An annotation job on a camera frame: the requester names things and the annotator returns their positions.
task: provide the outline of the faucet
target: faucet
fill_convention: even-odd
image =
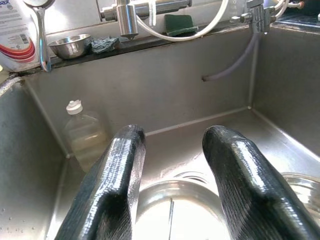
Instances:
[[[156,14],[165,14],[191,7],[192,0],[156,0],[155,5]],[[129,40],[134,39],[139,34],[137,15],[140,18],[149,16],[149,2],[115,0],[115,4],[112,6],[103,7],[102,11],[99,10],[100,20],[105,19],[107,22],[118,21],[121,36]]]
[[[241,16],[233,16],[231,23],[249,23],[253,33],[267,34],[270,24],[276,21],[276,9],[274,6],[264,8],[264,0],[250,0],[246,2],[248,13]]]

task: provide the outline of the stainless steel bowl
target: stainless steel bowl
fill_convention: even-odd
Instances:
[[[91,47],[91,36],[79,34],[53,41],[48,44],[51,50],[61,59],[74,59],[85,55]]]
[[[139,240],[229,240],[219,197],[208,184],[173,178],[139,193],[135,236]]]
[[[320,179],[290,172],[282,176],[320,226]]]

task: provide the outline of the dark countertop edge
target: dark countertop edge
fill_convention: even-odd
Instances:
[[[272,23],[271,26],[288,31],[320,35],[320,21],[317,20],[315,15],[288,13]]]
[[[320,35],[320,28],[319,27],[315,27],[315,26],[303,24],[303,23],[277,21],[277,22],[272,23],[271,27],[277,28],[277,29],[289,30],[289,31],[296,31],[296,32],[301,32],[301,33]]]
[[[215,28],[210,33],[206,34],[205,36],[210,36],[210,35],[215,35],[215,34],[224,34],[224,33],[229,33],[232,31],[244,30],[247,28],[248,28],[247,24],[241,24],[241,25],[228,24],[228,26],[226,26],[226,23],[224,23],[224,24],[222,23],[222,24],[218,25],[218,28]],[[103,52],[101,54],[89,53],[85,56],[75,58],[75,59],[70,59],[70,60],[62,60],[59,57],[55,56],[55,57],[51,58],[51,64],[52,64],[51,66],[52,66],[52,70],[59,69],[59,68],[72,66],[72,65],[76,65],[76,64],[81,64],[81,63],[86,63],[86,62],[90,62],[90,61],[94,61],[94,60],[109,58],[109,57],[113,57],[113,56],[117,56],[117,55],[121,55],[121,54],[131,53],[131,52],[135,52],[135,51],[145,50],[145,49],[159,47],[159,46],[168,45],[168,44],[178,44],[178,43],[179,42],[171,42],[171,41],[159,39],[155,36],[148,36],[148,37],[139,38],[139,39],[133,40],[133,41],[122,42],[119,44],[117,49],[115,49],[113,51]],[[23,76],[28,76],[28,75],[40,73],[40,72],[43,72],[43,70],[39,66],[39,67],[35,67],[32,69],[20,71],[20,72],[18,72],[18,75],[20,77],[23,77]]]

